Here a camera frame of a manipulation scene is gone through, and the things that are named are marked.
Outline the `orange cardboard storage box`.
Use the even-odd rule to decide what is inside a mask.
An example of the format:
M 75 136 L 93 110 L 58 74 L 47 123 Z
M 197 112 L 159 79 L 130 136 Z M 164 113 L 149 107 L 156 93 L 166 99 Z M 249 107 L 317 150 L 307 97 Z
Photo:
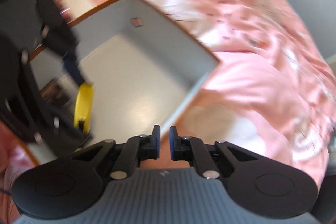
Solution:
M 84 78 L 93 85 L 90 133 L 75 149 L 124 143 L 176 124 L 219 60 L 145 0 L 108 0 L 71 22 Z

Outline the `grey photo card box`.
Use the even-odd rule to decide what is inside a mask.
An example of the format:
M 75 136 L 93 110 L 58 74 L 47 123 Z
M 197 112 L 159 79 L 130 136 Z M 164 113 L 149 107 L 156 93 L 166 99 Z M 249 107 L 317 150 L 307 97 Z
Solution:
M 50 105 L 62 108 L 70 102 L 70 97 L 56 79 L 49 81 L 41 90 L 42 98 Z

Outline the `pink patterned bed quilt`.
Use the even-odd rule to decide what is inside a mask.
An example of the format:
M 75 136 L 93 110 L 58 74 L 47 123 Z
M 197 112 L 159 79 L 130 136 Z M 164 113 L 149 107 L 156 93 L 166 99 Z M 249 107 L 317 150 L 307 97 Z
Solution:
M 71 30 L 106 1 L 54 0 Z M 286 0 L 145 1 L 219 60 L 172 126 L 215 146 L 220 177 L 171 159 L 171 126 L 159 159 L 111 178 L 123 143 L 56 156 L 1 120 L 1 223 L 335 223 L 335 77 Z M 28 48 L 38 88 L 56 79 L 74 118 L 78 88 L 62 58 L 38 39 Z

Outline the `yellow tape measure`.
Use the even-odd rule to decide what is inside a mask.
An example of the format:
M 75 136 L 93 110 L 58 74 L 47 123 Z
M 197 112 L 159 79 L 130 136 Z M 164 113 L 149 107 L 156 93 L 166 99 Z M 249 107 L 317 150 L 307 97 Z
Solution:
M 93 96 L 94 90 L 91 84 L 83 83 L 79 86 L 75 102 L 73 125 L 82 130 L 84 134 L 88 134 L 91 129 Z

